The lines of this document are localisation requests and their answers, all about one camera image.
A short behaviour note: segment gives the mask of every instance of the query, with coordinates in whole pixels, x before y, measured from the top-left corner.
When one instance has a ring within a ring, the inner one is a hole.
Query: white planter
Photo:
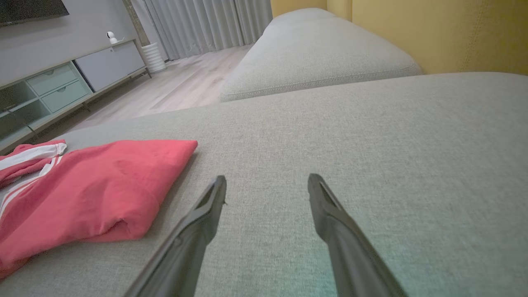
[[[148,71],[156,73],[167,69],[162,55],[159,52],[158,43],[149,44],[142,47],[145,58],[147,59]]]

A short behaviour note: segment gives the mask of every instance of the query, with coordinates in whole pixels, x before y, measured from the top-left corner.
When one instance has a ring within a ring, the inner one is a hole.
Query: sofa seat
[[[413,76],[145,116],[61,136],[198,148],[137,241],[72,243],[0,283],[2,297],[122,297],[218,174],[227,205],[196,296],[337,296],[307,180],[320,174],[409,296],[528,292],[528,77]]]
[[[226,80],[221,101],[422,74],[405,52],[319,8],[271,21]]]

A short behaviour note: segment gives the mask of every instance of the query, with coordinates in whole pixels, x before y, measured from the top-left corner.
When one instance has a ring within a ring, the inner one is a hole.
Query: tv stand
[[[122,41],[1,86],[0,154],[129,79],[152,78],[139,53]]]

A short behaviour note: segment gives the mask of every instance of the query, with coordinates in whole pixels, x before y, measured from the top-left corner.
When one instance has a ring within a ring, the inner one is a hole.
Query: drawer
[[[44,101],[50,111],[54,113],[87,94],[88,92],[86,92],[81,82],[76,81],[43,97],[42,101]]]
[[[27,83],[29,83],[36,94],[40,96],[76,79],[77,76],[75,76],[75,73],[73,73],[70,66],[64,65],[32,77],[27,80]]]

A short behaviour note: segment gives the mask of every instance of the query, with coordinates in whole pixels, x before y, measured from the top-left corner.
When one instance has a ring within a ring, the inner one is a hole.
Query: red cloth
[[[41,170],[65,149],[64,140],[55,140],[37,145],[21,144],[11,154],[0,156],[0,188],[24,174]]]
[[[196,147],[196,141],[118,141],[52,158],[39,177],[4,198],[0,280],[32,255],[74,240],[143,237]]]

